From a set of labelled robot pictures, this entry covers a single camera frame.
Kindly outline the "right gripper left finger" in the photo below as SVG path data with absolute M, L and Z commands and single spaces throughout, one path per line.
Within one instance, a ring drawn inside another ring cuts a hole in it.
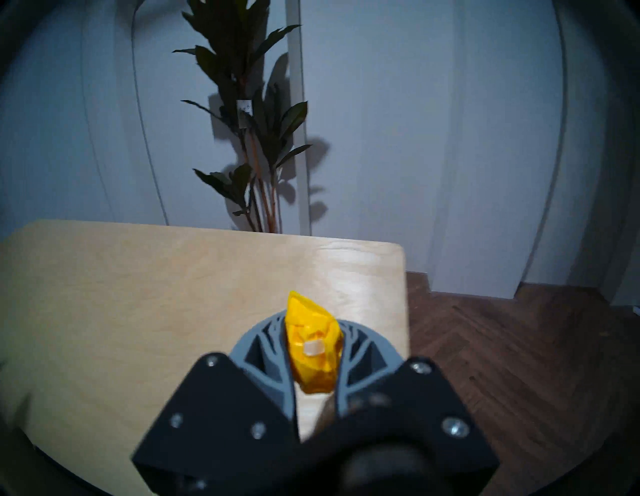
M 212 493 L 300 443 L 285 315 L 195 361 L 131 456 L 152 493 Z

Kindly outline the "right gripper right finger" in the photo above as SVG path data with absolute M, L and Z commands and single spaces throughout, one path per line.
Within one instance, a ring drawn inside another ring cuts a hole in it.
M 500 461 L 436 363 L 423 355 L 405 358 L 382 334 L 357 322 L 338 325 L 337 418 L 359 407 L 391 407 L 409 434 L 425 443 L 453 495 L 480 495 Z

